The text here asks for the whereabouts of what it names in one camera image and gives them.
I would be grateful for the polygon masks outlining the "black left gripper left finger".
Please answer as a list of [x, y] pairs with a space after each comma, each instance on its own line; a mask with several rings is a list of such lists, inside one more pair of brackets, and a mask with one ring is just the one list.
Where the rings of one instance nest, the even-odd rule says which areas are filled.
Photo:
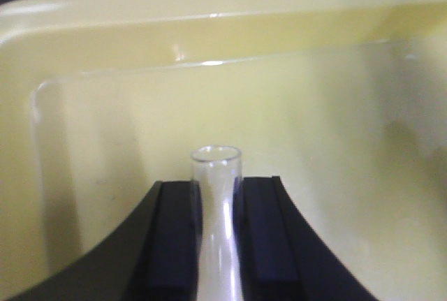
[[96, 247], [13, 300], [195, 300], [200, 196], [189, 181], [155, 182]]

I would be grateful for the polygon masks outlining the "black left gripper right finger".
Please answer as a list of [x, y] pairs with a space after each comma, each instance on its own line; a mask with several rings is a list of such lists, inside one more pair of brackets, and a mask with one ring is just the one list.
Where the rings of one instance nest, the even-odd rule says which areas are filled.
[[244, 300], [374, 300], [278, 176], [244, 178], [233, 208]]

